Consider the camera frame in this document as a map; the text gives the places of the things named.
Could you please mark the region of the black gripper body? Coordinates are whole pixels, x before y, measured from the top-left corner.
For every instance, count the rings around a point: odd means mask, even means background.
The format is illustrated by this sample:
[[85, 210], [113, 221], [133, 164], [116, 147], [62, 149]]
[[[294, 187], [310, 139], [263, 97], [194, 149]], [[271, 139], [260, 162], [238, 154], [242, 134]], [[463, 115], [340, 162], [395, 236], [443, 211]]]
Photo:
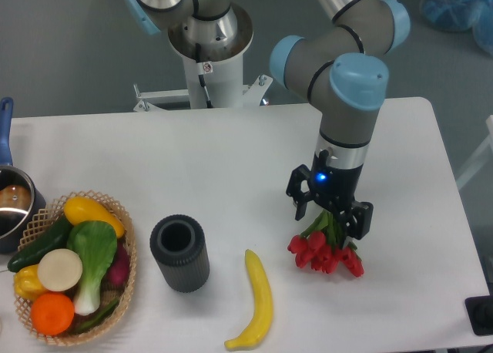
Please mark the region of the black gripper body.
[[310, 198], [337, 216], [349, 216], [363, 166], [335, 166], [335, 155], [328, 149], [314, 155], [312, 167], [304, 173]]

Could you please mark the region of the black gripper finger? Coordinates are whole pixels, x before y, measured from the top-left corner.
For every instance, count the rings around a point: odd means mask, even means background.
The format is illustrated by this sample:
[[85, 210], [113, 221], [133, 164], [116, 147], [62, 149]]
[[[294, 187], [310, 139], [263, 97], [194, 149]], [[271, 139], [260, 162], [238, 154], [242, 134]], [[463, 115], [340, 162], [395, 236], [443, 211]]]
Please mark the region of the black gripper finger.
[[343, 229], [348, 237], [361, 240], [371, 228], [374, 206], [370, 202], [354, 200], [344, 212]]
[[303, 190], [302, 183], [309, 182], [311, 171], [305, 165], [295, 168], [290, 175], [287, 184], [286, 195], [293, 201], [296, 207], [295, 220], [301, 220], [307, 209], [307, 204], [312, 201], [313, 197], [310, 188]]

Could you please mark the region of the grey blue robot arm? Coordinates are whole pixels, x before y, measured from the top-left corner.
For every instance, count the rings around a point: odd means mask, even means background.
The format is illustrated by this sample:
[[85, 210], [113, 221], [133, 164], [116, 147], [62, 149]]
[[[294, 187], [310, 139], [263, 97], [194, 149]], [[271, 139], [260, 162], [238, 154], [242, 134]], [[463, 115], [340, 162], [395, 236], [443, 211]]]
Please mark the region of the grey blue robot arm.
[[[181, 56], [194, 109], [238, 107], [243, 54], [253, 38], [248, 14], [232, 0], [125, 0], [141, 28], [165, 32]], [[319, 0], [333, 29], [307, 40], [290, 35], [270, 55], [272, 77], [321, 112], [311, 166], [290, 176], [287, 194], [297, 218], [309, 202], [332, 213], [347, 237], [371, 226], [371, 203], [354, 193], [384, 102], [388, 69], [381, 56], [399, 46], [411, 23], [396, 0]]]

